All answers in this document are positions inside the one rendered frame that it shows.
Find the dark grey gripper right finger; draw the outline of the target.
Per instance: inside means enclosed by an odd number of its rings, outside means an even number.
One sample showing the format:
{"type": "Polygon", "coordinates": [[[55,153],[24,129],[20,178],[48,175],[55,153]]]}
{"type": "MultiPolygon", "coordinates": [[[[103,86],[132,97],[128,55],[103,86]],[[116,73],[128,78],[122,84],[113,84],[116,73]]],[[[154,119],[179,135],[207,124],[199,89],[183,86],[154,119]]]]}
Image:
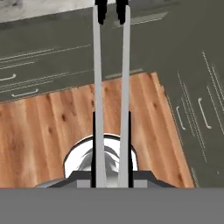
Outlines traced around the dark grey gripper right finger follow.
{"type": "Polygon", "coordinates": [[[141,171],[134,169],[138,165],[135,148],[131,144],[131,113],[129,113],[129,150],[128,150],[128,174],[129,188],[174,188],[174,185],[168,184],[163,180],[156,178],[152,171],[141,171]]]}

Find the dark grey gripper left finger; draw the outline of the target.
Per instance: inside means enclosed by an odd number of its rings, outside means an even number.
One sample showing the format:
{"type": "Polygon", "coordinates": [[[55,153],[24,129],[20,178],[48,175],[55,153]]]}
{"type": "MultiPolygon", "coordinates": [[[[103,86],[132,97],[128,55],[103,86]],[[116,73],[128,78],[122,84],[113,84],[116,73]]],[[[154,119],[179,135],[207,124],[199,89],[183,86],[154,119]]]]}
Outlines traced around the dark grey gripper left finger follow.
{"type": "Polygon", "coordinates": [[[95,134],[81,139],[66,154],[63,178],[37,185],[37,188],[95,187],[95,134]]]}

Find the silver tongs with black tips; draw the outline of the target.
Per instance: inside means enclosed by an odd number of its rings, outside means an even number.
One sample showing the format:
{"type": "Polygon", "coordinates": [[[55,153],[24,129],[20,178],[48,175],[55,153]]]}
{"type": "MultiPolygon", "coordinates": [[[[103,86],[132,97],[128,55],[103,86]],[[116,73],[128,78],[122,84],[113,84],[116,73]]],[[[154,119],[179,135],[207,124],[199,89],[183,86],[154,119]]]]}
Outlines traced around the silver tongs with black tips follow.
{"type": "MultiPolygon", "coordinates": [[[[107,13],[108,0],[95,0],[93,7],[94,42],[94,133],[99,147],[104,136],[102,113],[102,50],[100,25],[107,13]]],[[[121,103],[121,144],[122,155],[126,158],[129,148],[129,104],[130,104],[130,7],[129,0],[116,0],[116,13],[123,26],[122,37],[122,103],[121,103]]]]}

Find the white round object, black rim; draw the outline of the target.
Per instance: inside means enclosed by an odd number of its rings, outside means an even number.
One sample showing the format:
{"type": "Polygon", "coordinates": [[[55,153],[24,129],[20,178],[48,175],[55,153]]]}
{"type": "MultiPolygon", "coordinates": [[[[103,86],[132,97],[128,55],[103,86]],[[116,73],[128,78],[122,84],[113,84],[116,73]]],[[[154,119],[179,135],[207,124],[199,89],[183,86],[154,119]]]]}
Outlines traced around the white round object, black rim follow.
{"type": "Polygon", "coordinates": [[[123,158],[121,138],[106,133],[98,147],[95,135],[81,139],[67,153],[64,160],[64,177],[73,175],[81,180],[90,176],[92,188],[131,188],[134,172],[138,170],[137,155],[130,144],[123,158]]]}

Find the grey-green door cabinet run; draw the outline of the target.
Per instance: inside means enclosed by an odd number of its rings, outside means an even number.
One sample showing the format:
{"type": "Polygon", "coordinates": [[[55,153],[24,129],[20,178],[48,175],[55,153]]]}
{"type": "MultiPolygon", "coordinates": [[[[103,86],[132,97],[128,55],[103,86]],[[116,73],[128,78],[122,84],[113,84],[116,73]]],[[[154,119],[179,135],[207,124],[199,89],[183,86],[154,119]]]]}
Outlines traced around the grey-green door cabinet run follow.
{"type": "Polygon", "coordinates": [[[158,72],[194,184],[224,187],[224,0],[180,0],[163,24],[158,72]]]}

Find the grey-green drawer cabinet run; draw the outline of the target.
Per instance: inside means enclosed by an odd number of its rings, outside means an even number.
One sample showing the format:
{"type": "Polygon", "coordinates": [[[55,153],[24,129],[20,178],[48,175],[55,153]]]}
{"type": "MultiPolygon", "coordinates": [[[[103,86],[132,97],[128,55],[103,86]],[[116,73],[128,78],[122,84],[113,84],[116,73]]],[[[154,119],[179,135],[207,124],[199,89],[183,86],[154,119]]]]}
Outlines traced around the grey-green drawer cabinet run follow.
{"type": "MultiPolygon", "coordinates": [[[[0,103],[94,83],[91,8],[0,23],[0,78],[17,75],[15,79],[0,81],[0,103]],[[36,88],[36,94],[11,96],[36,88]]],[[[158,9],[153,13],[136,8],[131,16],[165,12],[161,6],[158,9]]],[[[139,30],[155,24],[156,21],[134,24],[131,28],[139,30]]],[[[123,27],[117,21],[113,3],[101,26],[103,81],[121,77],[122,49],[123,27]]]]}

